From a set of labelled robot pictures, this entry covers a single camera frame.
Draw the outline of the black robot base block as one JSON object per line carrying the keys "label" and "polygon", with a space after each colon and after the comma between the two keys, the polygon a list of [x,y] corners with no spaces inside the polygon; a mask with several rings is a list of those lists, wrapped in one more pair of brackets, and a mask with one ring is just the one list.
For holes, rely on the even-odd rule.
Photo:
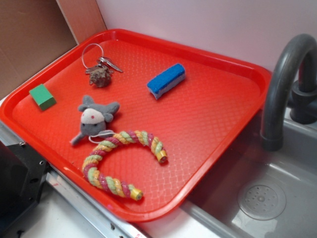
{"label": "black robot base block", "polygon": [[0,144],[0,234],[40,202],[48,162],[28,144]]}

